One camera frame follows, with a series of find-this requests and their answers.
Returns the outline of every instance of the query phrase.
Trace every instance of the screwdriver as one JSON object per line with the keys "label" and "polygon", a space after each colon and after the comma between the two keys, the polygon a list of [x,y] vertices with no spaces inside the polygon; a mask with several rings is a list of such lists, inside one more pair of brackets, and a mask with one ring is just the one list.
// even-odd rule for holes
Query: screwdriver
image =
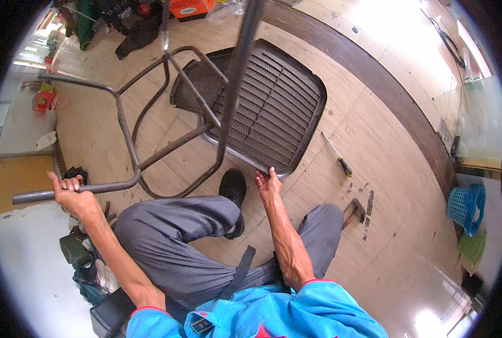
{"label": "screwdriver", "polygon": [[343,156],[339,155],[337,150],[334,148],[334,145],[330,142],[330,140],[328,139],[328,136],[326,136],[326,134],[324,132],[322,132],[322,135],[324,135],[325,139],[328,141],[328,143],[330,144],[332,149],[334,149],[334,151],[336,152],[337,160],[339,161],[339,163],[341,163],[341,166],[343,167],[343,170],[345,171],[347,176],[352,177],[352,170],[349,168],[349,165],[347,164],[347,162],[345,162],[345,160],[343,159]]}

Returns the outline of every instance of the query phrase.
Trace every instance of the gray trousers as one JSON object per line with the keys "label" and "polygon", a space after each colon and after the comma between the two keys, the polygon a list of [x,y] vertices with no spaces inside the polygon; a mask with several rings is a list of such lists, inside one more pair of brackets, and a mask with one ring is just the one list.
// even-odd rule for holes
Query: gray trousers
{"label": "gray trousers", "polygon": [[[218,299],[232,281],[235,267],[207,258],[188,245],[205,236],[219,237],[230,230],[240,209],[223,196],[154,199],[124,210],[114,233],[122,247],[172,300],[188,308]],[[311,210],[298,229],[315,277],[324,277],[341,237],[343,212],[333,204]],[[240,289],[282,281],[277,261],[250,269]]]}

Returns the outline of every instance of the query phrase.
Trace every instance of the black shoe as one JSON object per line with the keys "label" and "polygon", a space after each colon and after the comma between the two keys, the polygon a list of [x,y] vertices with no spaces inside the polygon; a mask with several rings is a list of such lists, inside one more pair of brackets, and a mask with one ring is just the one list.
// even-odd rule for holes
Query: black shoe
{"label": "black shoe", "polygon": [[[243,177],[241,171],[237,169],[229,169],[223,175],[221,179],[221,184],[219,186],[219,195],[224,196],[234,202],[235,205],[242,209],[243,199],[246,197],[247,186],[246,179]],[[245,222],[243,216],[240,214],[240,218],[236,221],[234,229],[231,232],[226,233],[225,237],[229,240],[233,240],[243,234],[245,229]]]}

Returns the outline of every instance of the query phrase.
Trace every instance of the forearm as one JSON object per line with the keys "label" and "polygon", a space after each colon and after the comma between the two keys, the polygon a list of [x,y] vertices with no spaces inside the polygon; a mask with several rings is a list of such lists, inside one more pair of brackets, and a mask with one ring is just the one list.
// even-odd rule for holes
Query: forearm
{"label": "forearm", "polygon": [[[99,215],[97,212],[89,213],[89,215],[92,214]],[[165,294],[153,285],[152,281],[119,244],[106,219],[102,216],[88,216],[88,214],[80,218],[93,244],[133,303],[137,307],[155,306],[163,310],[166,309]]]}
{"label": "forearm", "polygon": [[308,280],[314,279],[313,264],[302,238],[290,224],[283,200],[279,195],[264,201],[272,230],[274,248],[285,282],[299,291]]}

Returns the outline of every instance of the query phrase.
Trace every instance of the orange box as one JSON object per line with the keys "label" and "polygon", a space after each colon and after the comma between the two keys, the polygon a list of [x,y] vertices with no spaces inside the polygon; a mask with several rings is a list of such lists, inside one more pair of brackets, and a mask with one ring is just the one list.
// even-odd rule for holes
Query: orange box
{"label": "orange box", "polygon": [[215,0],[172,0],[170,11],[178,19],[206,14],[214,2]]}

